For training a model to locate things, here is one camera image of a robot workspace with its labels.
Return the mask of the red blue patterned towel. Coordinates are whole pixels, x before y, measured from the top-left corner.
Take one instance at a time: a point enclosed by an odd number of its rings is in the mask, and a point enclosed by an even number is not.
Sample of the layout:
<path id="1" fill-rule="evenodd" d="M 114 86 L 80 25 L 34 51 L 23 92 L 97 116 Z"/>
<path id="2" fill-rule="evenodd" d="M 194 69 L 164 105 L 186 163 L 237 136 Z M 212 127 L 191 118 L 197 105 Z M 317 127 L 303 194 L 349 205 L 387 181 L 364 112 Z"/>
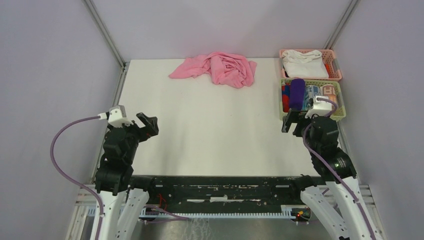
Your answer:
<path id="1" fill-rule="evenodd" d="M 290 102 L 290 85 L 284 84 L 281 86 L 281 102 L 282 102 L 282 111 L 284 113 L 289 112 L 289 102 Z"/>

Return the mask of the purple cloth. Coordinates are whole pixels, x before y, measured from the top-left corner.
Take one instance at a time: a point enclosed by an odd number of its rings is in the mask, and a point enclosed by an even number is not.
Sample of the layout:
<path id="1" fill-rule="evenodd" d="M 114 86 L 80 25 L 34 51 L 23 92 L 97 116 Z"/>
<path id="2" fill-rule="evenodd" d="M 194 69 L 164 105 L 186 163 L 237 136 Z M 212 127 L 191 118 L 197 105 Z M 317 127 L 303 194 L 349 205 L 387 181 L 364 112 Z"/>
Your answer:
<path id="1" fill-rule="evenodd" d="M 295 78 L 290 83 L 288 106 L 290 109 L 301 111 L 304 105 L 306 84 L 302 78 Z"/>

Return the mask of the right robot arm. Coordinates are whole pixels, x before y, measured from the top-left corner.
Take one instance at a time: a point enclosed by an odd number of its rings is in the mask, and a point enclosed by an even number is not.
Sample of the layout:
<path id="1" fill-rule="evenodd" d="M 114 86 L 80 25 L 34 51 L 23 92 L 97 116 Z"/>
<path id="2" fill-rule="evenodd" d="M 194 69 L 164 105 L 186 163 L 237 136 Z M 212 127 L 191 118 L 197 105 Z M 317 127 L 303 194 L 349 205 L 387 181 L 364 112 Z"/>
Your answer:
<path id="1" fill-rule="evenodd" d="M 317 114 L 309 118 L 297 110 L 289 110 L 282 121 L 282 133 L 287 133 L 292 124 L 296 125 L 293 135 L 302 138 L 314 169 L 324 180 L 338 209 L 325 199 L 309 175 L 291 182 L 289 199 L 295 204 L 306 204 L 332 240 L 383 239 L 366 208 L 354 165 L 339 147 L 336 121 Z"/>

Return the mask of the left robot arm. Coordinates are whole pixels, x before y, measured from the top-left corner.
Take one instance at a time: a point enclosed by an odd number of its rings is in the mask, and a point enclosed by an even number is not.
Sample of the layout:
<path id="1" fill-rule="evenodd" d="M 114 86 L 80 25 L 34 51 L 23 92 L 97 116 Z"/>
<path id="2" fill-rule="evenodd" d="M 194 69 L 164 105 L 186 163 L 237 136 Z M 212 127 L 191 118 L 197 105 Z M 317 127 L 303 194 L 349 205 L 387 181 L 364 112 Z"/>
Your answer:
<path id="1" fill-rule="evenodd" d="M 92 240 L 129 240 L 143 207 L 157 198 L 151 177 L 141 177 L 142 183 L 135 183 L 132 164 L 139 143 L 158 135 L 158 119 L 142 112 L 136 116 L 143 127 L 134 121 L 107 126 L 103 155 L 95 174 L 97 226 L 92 230 Z"/>

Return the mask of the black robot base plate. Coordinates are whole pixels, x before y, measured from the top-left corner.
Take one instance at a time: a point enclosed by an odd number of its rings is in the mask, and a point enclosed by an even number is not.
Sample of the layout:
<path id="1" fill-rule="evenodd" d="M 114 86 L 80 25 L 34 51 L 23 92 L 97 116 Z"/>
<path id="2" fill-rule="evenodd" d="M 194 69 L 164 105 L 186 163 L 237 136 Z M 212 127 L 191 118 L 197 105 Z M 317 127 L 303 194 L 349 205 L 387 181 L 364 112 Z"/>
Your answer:
<path id="1" fill-rule="evenodd" d="M 132 176 L 148 205 L 173 214 L 272 214 L 300 206 L 295 176 Z"/>

